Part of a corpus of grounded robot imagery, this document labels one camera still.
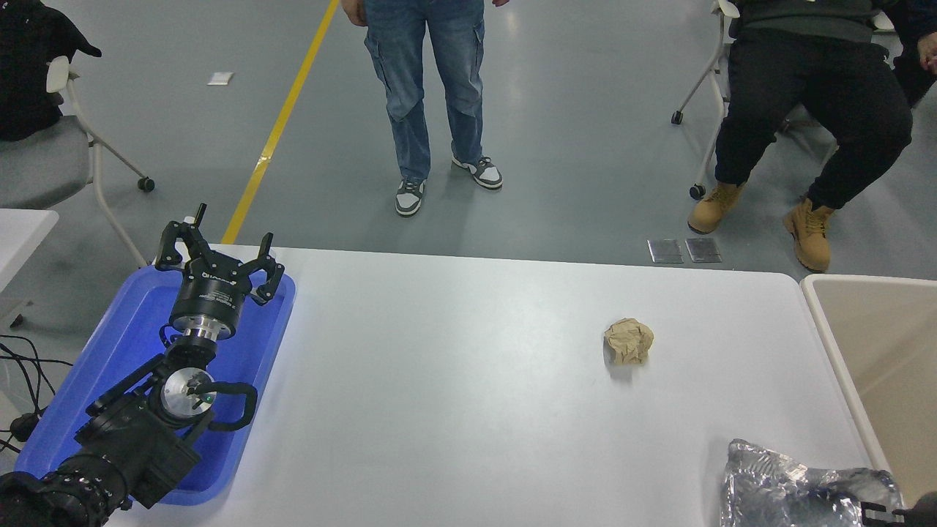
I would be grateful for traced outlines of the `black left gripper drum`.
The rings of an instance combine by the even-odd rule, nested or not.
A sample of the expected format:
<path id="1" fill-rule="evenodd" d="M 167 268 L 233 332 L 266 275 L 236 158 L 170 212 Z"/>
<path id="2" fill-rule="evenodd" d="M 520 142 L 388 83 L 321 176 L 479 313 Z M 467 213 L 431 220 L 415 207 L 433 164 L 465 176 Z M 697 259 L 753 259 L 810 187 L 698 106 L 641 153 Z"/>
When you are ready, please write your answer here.
<path id="1" fill-rule="evenodd" d="M 182 270 L 183 281 L 170 314 L 174 328 L 190 326 L 202 317 L 216 321 L 223 328 L 237 328 L 244 300 L 253 288 L 243 272 L 218 277 L 204 270 Z"/>

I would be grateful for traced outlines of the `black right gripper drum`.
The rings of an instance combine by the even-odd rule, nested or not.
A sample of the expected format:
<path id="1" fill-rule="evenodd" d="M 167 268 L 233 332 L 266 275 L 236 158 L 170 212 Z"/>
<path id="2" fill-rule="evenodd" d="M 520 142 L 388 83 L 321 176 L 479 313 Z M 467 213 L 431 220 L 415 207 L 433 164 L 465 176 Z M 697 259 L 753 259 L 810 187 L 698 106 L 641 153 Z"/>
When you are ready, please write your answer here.
<path id="1" fill-rule="evenodd" d="M 937 491 L 926 493 L 913 507 L 903 509 L 904 526 L 937 526 Z"/>

